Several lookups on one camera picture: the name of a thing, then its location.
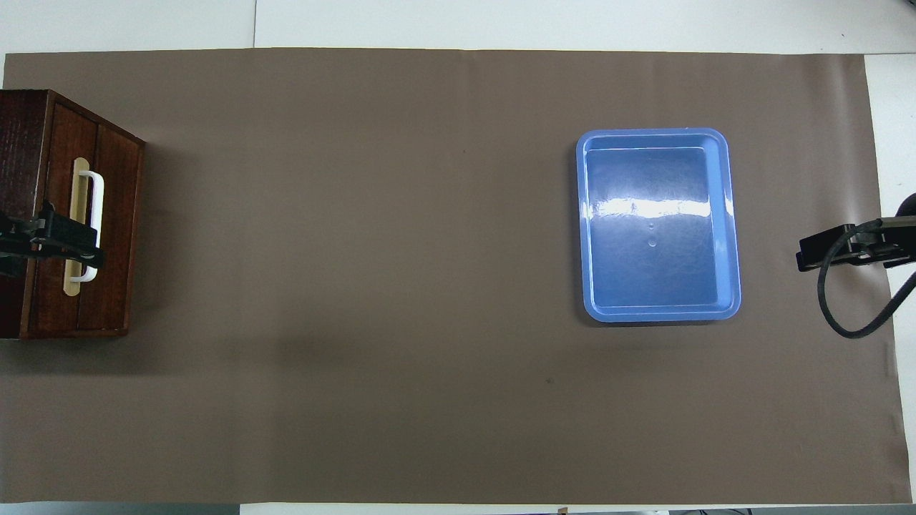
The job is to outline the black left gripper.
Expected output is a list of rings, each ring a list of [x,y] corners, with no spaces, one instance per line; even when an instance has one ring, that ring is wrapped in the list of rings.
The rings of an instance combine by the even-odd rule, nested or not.
[[[43,202],[32,220],[0,214],[0,276],[21,277],[32,249],[42,248],[46,257],[75,260],[89,268],[103,268],[106,261],[100,231],[55,214],[52,202]]]

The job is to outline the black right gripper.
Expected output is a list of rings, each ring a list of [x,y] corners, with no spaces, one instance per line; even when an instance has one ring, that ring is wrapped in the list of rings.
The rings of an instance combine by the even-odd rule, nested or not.
[[[844,235],[851,231],[848,239]],[[828,253],[841,240],[838,251]],[[841,224],[798,241],[797,270],[800,273],[845,264],[858,255],[883,255],[883,268],[916,262],[916,216],[881,217],[861,225]]]

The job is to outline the dark wooden drawer cabinet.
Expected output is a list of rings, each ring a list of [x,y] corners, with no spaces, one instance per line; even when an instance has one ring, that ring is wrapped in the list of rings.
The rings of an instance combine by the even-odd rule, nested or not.
[[[46,108],[50,94],[59,95],[66,101],[81,107],[62,94],[52,90],[0,90],[0,214],[17,219],[32,220],[42,208],[37,201],[40,192],[39,177],[43,157],[43,140],[46,127]],[[101,117],[81,107],[91,114]],[[145,161],[145,144],[142,170]],[[91,225],[100,231],[102,196],[104,179],[96,172],[89,170],[86,159],[81,157],[73,163],[72,199],[68,214],[55,214],[69,217],[82,224]],[[137,214],[135,215],[135,246],[133,265],[135,268],[135,249],[137,249],[138,210],[140,209],[140,188],[137,197]],[[36,264],[42,260],[64,260],[66,276],[64,290],[68,296],[75,296],[83,283],[96,278],[102,268],[89,268],[75,260],[59,257],[29,257],[25,273],[19,278],[0,276],[0,338],[6,339],[49,339],[31,338],[27,335],[25,323],[29,319],[31,291]]]

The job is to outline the blue plastic tray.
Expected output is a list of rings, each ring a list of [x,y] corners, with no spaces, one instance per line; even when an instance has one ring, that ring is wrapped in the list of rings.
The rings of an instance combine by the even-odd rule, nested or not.
[[[575,147],[583,307],[606,325],[707,323],[742,304],[726,138],[600,129]]]

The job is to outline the brown table mat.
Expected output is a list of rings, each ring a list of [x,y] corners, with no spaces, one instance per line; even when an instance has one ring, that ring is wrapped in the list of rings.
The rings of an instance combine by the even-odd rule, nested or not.
[[[129,333],[0,343],[0,503],[890,504],[893,329],[835,335],[799,238],[880,214],[843,54],[12,54],[146,141]],[[713,127],[743,300],[583,307],[575,144]]]

